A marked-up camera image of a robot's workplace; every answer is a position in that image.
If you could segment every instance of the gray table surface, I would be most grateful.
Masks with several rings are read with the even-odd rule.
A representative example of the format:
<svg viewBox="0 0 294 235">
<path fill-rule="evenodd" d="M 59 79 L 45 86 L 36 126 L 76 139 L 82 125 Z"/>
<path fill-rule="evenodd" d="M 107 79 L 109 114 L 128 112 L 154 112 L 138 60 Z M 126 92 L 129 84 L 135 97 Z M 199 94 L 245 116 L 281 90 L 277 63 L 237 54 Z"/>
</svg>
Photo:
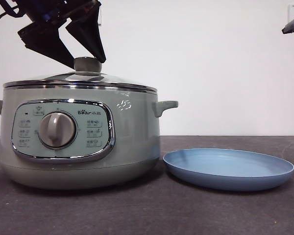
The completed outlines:
<svg viewBox="0 0 294 235">
<path fill-rule="evenodd" d="M 294 137 L 161 137 L 162 156 L 181 148 L 261 152 L 294 164 Z M 162 160 L 123 185 L 48 191 L 10 181 L 0 168 L 0 235 L 294 235 L 294 174 L 260 192 L 201 188 Z"/>
</svg>

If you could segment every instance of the cooking pot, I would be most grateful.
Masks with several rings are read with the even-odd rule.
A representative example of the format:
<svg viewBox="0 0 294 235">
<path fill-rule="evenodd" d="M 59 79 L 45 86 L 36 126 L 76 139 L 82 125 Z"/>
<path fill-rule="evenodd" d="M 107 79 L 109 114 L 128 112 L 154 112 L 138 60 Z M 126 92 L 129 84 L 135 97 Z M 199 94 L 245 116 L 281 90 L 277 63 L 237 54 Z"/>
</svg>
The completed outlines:
<svg viewBox="0 0 294 235">
<path fill-rule="evenodd" d="M 20 184 L 103 187 L 157 163 L 158 118 L 178 102 L 158 102 L 155 88 L 92 71 L 88 58 L 75 63 L 70 73 L 4 84 L 0 160 Z"/>
</svg>

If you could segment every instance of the blue plate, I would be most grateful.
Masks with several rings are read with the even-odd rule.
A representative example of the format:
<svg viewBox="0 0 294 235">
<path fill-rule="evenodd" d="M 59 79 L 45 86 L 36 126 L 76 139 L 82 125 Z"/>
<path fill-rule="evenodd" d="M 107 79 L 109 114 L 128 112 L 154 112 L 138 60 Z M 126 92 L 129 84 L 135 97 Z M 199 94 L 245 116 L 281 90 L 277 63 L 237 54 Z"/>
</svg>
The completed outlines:
<svg viewBox="0 0 294 235">
<path fill-rule="evenodd" d="M 286 182 L 294 171 L 294 165 L 284 159 L 232 149 L 183 149 L 166 154 L 163 160 L 181 180 L 233 191 L 274 188 Z"/>
</svg>

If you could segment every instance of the silver trim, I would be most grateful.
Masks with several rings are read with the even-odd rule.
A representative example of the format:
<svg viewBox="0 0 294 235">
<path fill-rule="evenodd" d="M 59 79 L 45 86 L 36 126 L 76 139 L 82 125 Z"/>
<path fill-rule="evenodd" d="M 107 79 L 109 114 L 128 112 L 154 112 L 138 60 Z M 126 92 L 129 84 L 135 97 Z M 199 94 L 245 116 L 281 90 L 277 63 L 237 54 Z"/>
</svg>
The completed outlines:
<svg viewBox="0 0 294 235">
<path fill-rule="evenodd" d="M 15 121 L 15 116 L 16 116 L 17 110 L 25 104 L 51 103 L 51 102 L 52 103 L 54 103 L 54 102 L 67 102 L 67 103 L 79 103 L 79 104 L 100 106 L 107 114 L 108 128 L 110 130 L 109 131 L 109 139 L 108 139 L 106 146 L 104 148 L 102 148 L 101 150 L 99 150 L 95 153 L 89 154 L 89 155 L 74 156 L 74 157 L 61 157 L 61 158 L 36 157 L 36 156 L 27 155 L 27 154 L 20 152 L 16 148 L 16 146 L 14 145 L 13 136 L 12 136 L 13 128 L 14 128 L 14 121 Z M 28 101 L 28 102 L 25 102 L 25 103 L 22 103 L 21 105 L 19 105 L 16 109 L 16 112 L 15 112 L 14 120 L 13 120 L 13 127 L 12 127 L 12 133 L 11 133 L 11 143 L 12 143 L 12 148 L 13 148 L 14 152 L 18 156 L 20 156 L 21 158 L 23 158 L 25 160 L 33 161 L 36 163 L 47 163 L 47 164 L 69 164 L 69 163 L 83 163 L 83 162 L 88 162 L 88 161 L 97 161 L 97 160 L 102 159 L 105 156 L 107 156 L 111 152 L 111 150 L 113 149 L 113 147 L 115 145 L 116 136 L 115 136 L 115 126 L 114 126 L 112 112 L 111 112 L 110 108 L 102 102 L 90 101 L 90 100 L 74 100 L 73 102 L 71 102 L 71 100 L 70 100 L 70 102 L 69 102 L 68 99 L 33 100 L 33 101 Z"/>
<path fill-rule="evenodd" d="M 90 90 L 106 90 L 106 91 L 122 91 L 122 92 L 141 92 L 148 94 L 155 94 L 157 92 L 140 90 L 134 88 L 120 88 L 120 87 L 101 87 L 101 86 L 77 86 L 77 85 L 27 85 L 17 87 L 6 87 L 5 90 L 19 90 L 19 89 L 45 89 L 45 88 L 58 88 L 58 89 L 90 89 Z"/>
<path fill-rule="evenodd" d="M 4 88 L 19 87 L 19 86 L 41 86 L 41 85 L 73 85 L 73 86 L 95 86 L 95 87 L 114 87 L 114 88 L 129 88 L 143 91 L 157 92 L 156 88 L 118 82 L 101 82 L 101 81 L 81 81 L 81 80 L 23 80 L 16 82 L 7 82 L 3 85 Z"/>
</svg>

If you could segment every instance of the lid knob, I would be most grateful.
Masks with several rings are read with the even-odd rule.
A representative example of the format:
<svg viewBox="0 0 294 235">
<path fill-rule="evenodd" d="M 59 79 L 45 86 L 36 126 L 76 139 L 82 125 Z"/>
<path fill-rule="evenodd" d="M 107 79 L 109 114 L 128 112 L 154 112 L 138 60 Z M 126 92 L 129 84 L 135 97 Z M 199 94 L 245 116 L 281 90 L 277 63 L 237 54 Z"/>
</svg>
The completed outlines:
<svg viewBox="0 0 294 235">
<path fill-rule="evenodd" d="M 74 69 L 77 72 L 101 72 L 102 64 L 93 57 L 77 57 L 74 59 Z"/>
</svg>

